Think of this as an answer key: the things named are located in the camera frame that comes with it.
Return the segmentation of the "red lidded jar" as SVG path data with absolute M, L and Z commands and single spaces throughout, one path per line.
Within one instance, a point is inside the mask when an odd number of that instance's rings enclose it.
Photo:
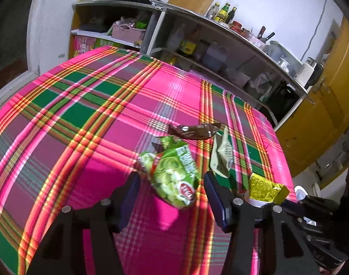
M 242 25 L 237 21 L 233 21 L 231 24 L 229 24 L 229 27 L 238 34 L 242 33 Z

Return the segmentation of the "pink plastic basket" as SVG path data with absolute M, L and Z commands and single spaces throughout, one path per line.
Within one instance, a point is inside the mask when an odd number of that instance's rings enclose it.
M 128 24 L 113 24 L 111 37 L 135 44 L 143 40 L 146 29 L 136 29 Z

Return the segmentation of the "grey plastic container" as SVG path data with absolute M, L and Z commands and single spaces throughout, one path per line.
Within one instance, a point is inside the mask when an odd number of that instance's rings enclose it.
M 302 68 L 302 63 L 278 41 L 271 40 L 268 44 L 267 55 L 281 66 L 281 61 L 288 63 L 289 75 L 295 77 Z

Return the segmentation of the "purple plastic jug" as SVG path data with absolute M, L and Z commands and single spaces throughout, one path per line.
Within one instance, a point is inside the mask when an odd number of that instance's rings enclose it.
M 227 49 L 216 41 L 208 47 L 202 57 L 202 64 L 213 72 L 219 72 L 227 61 Z

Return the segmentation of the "yellow snack wrapper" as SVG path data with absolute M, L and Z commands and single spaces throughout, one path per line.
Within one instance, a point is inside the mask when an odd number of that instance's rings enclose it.
M 289 189 L 279 183 L 272 182 L 258 174 L 252 173 L 249 178 L 249 197 L 256 201 L 280 205 L 289 195 Z

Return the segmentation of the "green oil bottle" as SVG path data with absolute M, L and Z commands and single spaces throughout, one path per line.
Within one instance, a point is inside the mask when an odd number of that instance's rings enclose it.
M 230 3 L 225 3 L 225 5 L 221 8 L 221 10 L 215 16 L 214 21 L 225 22 L 228 11 L 229 11 L 229 7 L 230 7 Z

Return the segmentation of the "white metal shelf rack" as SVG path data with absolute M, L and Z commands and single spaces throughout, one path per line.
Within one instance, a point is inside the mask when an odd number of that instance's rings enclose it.
M 154 33 L 150 54 L 224 88 L 261 111 L 275 127 L 308 97 L 307 89 L 262 49 L 228 27 L 194 12 L 159 1 L 162 15 Z M 180 43 L 195 27 L 201 28 L 190 57 L 179 51 Z M 227 61 L 219 72 L 202 64 L 202 57 L 216 41 L 227 49 Z

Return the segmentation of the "wooden side cabinet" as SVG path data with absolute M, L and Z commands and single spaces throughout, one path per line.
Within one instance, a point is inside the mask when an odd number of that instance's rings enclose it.
M 128 1 L 84 1 L 72 4 L 73 16 L 70 27 L 70 39 L 68 45 L 68 57 L 74 57 L 74 51 L 78 49 L 76 36 L 84 36 L 94 39 L 114 42 L 119 46 L 150 54 L 153 47 L 152 37 L 158 30 L 162 8 L 154 4 L 142 4 Z M 137 19 L 146 23 L 143 39 L 128 41 L 113 37 L 109 33 L 112 25 L 123 19 Z

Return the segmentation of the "white round trash bin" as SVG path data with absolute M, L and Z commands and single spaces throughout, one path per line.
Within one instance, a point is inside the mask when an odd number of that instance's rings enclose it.
M 300 185 L 294 187 L 294 192 L 296 194 L 296 199 L 298 202 L 304 200 L 305 197 L 308 196 L 307 191 Z

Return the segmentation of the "green pea snack bag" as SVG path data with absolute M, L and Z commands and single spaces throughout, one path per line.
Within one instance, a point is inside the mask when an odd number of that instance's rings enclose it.
M 156 152 L 140 154 L 142 171 L 156 193 L 168 204 L 183 209 L 196 199 L 199 169 L 189 145 L 173 135 L 159 137 Z

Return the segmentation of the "brown coffee sachet wrapper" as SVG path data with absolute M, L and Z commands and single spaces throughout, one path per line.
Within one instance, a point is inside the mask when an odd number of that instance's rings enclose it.
M 168 133 L 186 140 L 207 140 L 221 129 L 221 123 L 203 123 L 199 125 L 178 125 L 170 124 Z

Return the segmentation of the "yellow label oil bottle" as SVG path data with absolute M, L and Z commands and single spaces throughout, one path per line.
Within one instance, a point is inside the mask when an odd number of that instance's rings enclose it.
M 194 30 L 186 35 L 181 41 L 179 51 L 185 57 L 190 57 L 193 55 L 199 41 L 200 30 L 201 28 L 199 26 L 195 27 Z

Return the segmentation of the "clear glass bottle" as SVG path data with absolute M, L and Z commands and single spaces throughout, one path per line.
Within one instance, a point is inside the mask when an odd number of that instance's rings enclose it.
M 212 5 L 209 10 L 206 13 L 206 17 L 208 19 L 214 19 L 217 13 L 219 12 L 220 4 L 216 2 L 214 5 Z

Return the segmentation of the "white black electric kettle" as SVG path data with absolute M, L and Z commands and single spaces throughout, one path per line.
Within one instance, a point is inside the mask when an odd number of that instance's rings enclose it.
M 323 65 L 317 63 L 313 58 L 308 57 L 296 74 L 296 81 L 305 89 L 309 89 L 318 82 L 323 72 Z

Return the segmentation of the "pale green torn wrapper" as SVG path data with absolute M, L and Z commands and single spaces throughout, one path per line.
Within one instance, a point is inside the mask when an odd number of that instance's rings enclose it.
M 225 126 L 223 133 L 216 133 L 210 155 L 210 169 L 223 178 L 230 178 L 230 169 L 234 163 L 234 151 L 229 142 L 229 130 Z

